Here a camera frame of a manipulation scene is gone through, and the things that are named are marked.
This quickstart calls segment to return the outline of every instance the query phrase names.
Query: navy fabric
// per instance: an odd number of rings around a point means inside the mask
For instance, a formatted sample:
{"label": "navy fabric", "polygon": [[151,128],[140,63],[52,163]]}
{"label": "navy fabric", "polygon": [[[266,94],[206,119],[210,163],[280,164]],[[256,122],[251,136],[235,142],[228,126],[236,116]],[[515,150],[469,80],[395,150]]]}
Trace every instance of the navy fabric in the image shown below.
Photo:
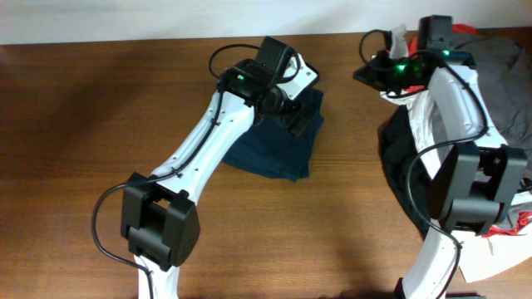
{"label": "navy fabric", "polygon": [[316,117],[298,138],[273,120],[264,119],[240,136],[222,160],[266,178],[291,179],[293,182],[307,178],[314,139],[323,123],[319,114],[322,99],[323,93],[315,89],[303,91],[295,99],[316,111]]}

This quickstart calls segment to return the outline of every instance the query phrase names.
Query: wooden tabletop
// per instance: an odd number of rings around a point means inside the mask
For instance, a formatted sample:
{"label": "wooden tabletop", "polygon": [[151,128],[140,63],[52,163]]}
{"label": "wooden tabletop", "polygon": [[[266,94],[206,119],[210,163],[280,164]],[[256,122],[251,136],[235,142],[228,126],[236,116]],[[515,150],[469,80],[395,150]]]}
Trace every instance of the wooden tabletop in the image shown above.
{"label": "wooden tabletop", "polygon": [[[529,47],[530,29],[494,30]],[[397,108],[352,79],[361,34],[280,37],[320,72],[325,93],[310,178],[266,179],[227,164],[199,201],[199,242],[181,268],[183,298],[317,298],[391,292],[422,240],[388,188],[377,128]],[[137,271],[99,253],[97,197],[149,174],[181,144],[215,88],[207,60],[261,38],[0,47],[0,297],[135,298]],[[367,41],[367,53],[382,47]],[[215,69],[253,50],[219,55]],[[121,196],[105,203],[104,246],[130,257]],[[530,297],[532,260],[450,293]]]}

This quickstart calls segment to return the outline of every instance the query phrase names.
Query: robotic arm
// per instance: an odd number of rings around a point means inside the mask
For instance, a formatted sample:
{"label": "robotic arm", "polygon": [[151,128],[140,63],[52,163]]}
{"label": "robotic arm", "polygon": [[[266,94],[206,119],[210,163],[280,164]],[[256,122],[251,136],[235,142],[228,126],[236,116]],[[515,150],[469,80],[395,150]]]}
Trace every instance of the robotic arm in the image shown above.
{"label": "robotic arm", "polygon": [[[185,142],[149,178],[130,176],[121,235],[144,267],[139,269],[139,298],[177,298],[179,266],[198,241],[195,207],[210,175],[231,145],[265,117],[300,135],[315,114],[297,97],[317,82],[318,72],[301,55],[266,37],[255,59],[243,60],[219,77],[209,108]],[[158,204],[161,200],[168,208]],[[147,280],[146,268],[151,273]]]}
{"label": "robotic arm", "polygon": [[[525,152],[509,147],[490,118],[472,55],[451,50],[451,25],[451,17],[422,18],[419,49],[411,56],[401,51],[406,48],[401,30],[374,31],[383,34],[387,51],[378,52],[353,75],[387,96],[393,92],[390,97],[413,96],[416,92],[402,95],[401,91],[425,86],[420,91],[428,91],[434,99],[449,141],[422,150],[412,164],[429,150],[453,146],[429,186],[427,206],[433,220],[426,221],[431,228],[414,267],[397,283],[396,298],[445,296],[460,261],[461,244],[452,232],[478,236],[504,219],[526,166]],[[362,45],[360,50],[365,61]],[[478,180],[478,173],[484,179]]]}

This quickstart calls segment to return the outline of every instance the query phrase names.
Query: white fabric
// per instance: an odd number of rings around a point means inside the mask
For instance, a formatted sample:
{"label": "white fabric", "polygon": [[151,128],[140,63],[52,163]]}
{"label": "white fabric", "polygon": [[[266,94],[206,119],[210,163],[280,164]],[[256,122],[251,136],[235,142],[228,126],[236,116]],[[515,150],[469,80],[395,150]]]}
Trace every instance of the white fabric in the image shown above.
{"label": "white fabric", "polygon": [[[404,99],[381,97],[396,105],[406,105],[408,119],[418,152],[434,144],[431,113],[434,100],[429,91]],[[421,157],[427,173],[434,178],[441,166],[437,151],[432,150]],[[516,194],[512,204],[532,201],[532,195]],[[492,277],[532,257],[532,225],[524,228],[521,236],[475,237],[468,232],[453,232],[464,244],[460,269],[466,282],[477,282]]]}

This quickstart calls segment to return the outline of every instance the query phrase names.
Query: white wall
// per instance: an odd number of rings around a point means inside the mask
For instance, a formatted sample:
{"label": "white wall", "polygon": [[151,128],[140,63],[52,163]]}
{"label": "white wall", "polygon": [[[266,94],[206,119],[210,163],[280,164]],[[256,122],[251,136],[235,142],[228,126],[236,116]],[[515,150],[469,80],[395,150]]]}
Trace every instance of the white wall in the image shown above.
{"label": "white wall", "polygon": [[532,26],[532,0],[0,0],[0,44]]}

